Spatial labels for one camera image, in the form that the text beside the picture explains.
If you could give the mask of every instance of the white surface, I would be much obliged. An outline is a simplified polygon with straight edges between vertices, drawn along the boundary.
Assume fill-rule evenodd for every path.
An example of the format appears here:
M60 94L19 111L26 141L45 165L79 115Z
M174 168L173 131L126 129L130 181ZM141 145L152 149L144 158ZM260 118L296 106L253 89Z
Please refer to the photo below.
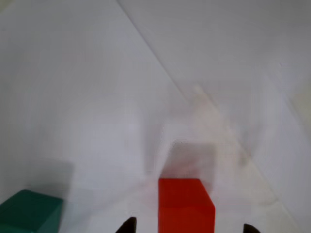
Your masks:
M30 185L68 201L63 232L98 232L90 218L152 174L184 99L115 1L16 1L0 21L1 201ZM112 213L102 230L128 217Z
M138 233L157 232L156 178L179 140L217 152L204 157L212 173L196 161L191 168L216 205L216 232L239 233L245 222L263 232L299 232L217 109L188 108L170 80L188 100L198 82L254 150L248 146L274 135L267 129L283 101L274 99L269 77L279 55L278 2L123 3L159 62L112 0L16 1L0 15L1 200L31 185L68 201L62 232L115 232L129 215L138 217ZM257 130L262 119L268 123ZM269 173L280 156L255 160L271 165L261 170L290 202L297 194L284 168ZM297 187L304 175L293 176ZM295 217L303 219L308 206L295 200Z
M310 3L120 0L185 95L198 83L285 206L311 227L311 149L288 97L310 78Z

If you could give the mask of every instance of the green block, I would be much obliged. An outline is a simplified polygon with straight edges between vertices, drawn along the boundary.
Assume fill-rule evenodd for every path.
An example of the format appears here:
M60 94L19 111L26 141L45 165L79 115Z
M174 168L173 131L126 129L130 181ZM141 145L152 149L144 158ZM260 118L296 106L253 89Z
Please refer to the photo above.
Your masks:
M63 200L22 190L0 205L0 233L57 233Z

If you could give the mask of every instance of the red block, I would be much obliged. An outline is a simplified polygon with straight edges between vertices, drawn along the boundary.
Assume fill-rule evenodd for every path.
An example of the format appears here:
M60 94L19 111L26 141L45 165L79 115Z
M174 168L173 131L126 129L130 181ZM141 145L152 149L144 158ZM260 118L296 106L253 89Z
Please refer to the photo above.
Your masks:
M214 233L215 206L199 179L159 179L159 233Z

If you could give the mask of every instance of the green cube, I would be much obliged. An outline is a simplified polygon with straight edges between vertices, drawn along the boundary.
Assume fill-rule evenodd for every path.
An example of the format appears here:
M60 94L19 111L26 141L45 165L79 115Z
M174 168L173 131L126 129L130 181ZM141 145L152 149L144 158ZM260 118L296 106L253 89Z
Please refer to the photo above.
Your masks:
M63 200L22 190L0 205L0 233L57 233Z

